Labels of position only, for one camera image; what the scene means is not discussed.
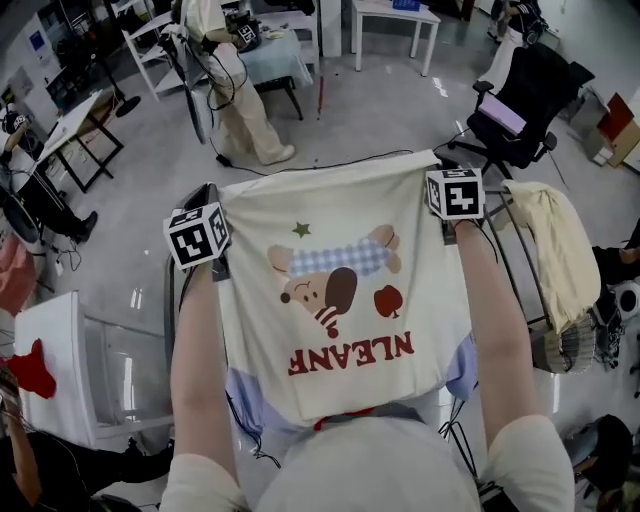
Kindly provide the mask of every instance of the light blue tablecloth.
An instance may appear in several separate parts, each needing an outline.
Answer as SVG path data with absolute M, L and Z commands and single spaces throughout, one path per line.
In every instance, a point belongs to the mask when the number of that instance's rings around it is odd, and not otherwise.
M 313 79 L 302 60 L 300 41 L 293 30 L 284 30 L 280 39 L 267 39 L 262 34 L 262 44 L 255 50 L 240 54 L 247 66 L 249 78 L 261 84 L 284 76 L 293 78 L 296 87 L 311 85 Z

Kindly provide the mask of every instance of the white box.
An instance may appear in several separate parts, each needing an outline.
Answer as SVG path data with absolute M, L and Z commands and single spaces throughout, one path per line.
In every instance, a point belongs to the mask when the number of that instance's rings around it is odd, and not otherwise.
M 174 214 L 165 219 L 163 227 L 171 255 L 180 270 L 218 259 L 230 239 L 220 203 Z
M 443 220 L 484 217 L 484 189 L 479 169 L 427 172 L 427 204 Z

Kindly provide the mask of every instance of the black office chair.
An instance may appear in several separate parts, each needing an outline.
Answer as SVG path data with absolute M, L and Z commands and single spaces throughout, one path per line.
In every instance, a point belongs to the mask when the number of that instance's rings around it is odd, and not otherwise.
M 570 101 L 580 87 L 595 76 L 576 62 L 568 64 L 547 46 L 537 43 L 528 48 L 516 48 L 507 82 L 495 96 L 526 121 L 522 132 L 512 135 L 478 108 L 493 84 L 478 81 L 473 89 L 478 93 L 476 110 L 467 119 L 467 126 L 486 147 L 453 141 L 447 147 L 460 146 L 487 157 L 484 175 L 492 164 L 511 178 L 505 162 L 525 169 L 537 162 L 547 151 L 555 149 L 558 140 L 547 132 L 549 124 Z

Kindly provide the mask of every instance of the red cloth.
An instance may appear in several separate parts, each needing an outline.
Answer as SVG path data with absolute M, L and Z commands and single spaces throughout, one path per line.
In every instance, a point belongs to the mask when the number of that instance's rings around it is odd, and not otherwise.
M 33 342 L 31 353 L 26 356 L 13 356 L 7 360 L 9 371 L 18 379 L 18 386 L 31 391 L 42 398 L 51 398 L 56 393 L 56 381 L 44 364 L 42 340 Z
M 11 233 L 0 249 L 0 308 L 16 316 L 35 287 L 33 254 Z

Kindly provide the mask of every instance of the person in black clothing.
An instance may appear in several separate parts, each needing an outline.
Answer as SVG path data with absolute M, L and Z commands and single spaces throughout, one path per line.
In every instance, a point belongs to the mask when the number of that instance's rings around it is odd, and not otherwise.
M 173 441 L 145 456 L 130 441 L 123 453 L 91 450 L 44 432 L 26 433 L 17 384 L 0 368 L 2 416 L 9 437 L 0 439 L 0 509 L 7 512 L 86 512 L 90 498 L 116 482 L 139 483 L 169 472 Z
M 72 238 L 76 243 L 86 242 L 98 221 L 98 214 L 91 212 L 80 220 L 60 198 L 46 175 L 48 165 L 36 167 L 36 163 L 19 143 L 27 130 L 24 121 L 15 132 L 0 130 L 0 199 L 6 200 L 7 191 L 17 194 L 24 202 L 29 215 L 36 217 L 51 231 Z
M 594 247 L 602 289 L 640 276 L 640 219 L 624 249 Z

